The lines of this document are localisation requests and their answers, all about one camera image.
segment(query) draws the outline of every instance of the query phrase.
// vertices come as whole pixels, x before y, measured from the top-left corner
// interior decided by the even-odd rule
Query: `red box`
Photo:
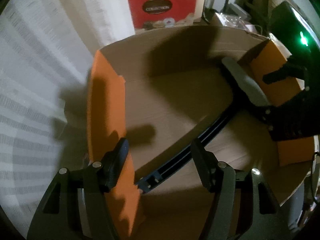
[[[128,0],[134,28],[154,29],[193,22],[196,0]]]

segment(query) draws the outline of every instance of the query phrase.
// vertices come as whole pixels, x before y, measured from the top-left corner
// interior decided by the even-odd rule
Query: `silver bolt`
[[[94,168],[98,168],[98,167],[101,167],[101,162],[94,162],[94,163],[92,163],[92,167],[94,167]]]
[[[59,170],[59,173],[60,173],[60,174],[65,174],[65,173],[67,173],[67,169],[66,169],[66,168],[61,168],[61,169]]]
[[[227,166],[227,164],[225,162],[218,162],[218,166],[220,168],[225,168]]]
[[[252,169],[252,173],[255,174],[255,175],[259,175],[260,174],[260,171],[256,168],[253,168]]]

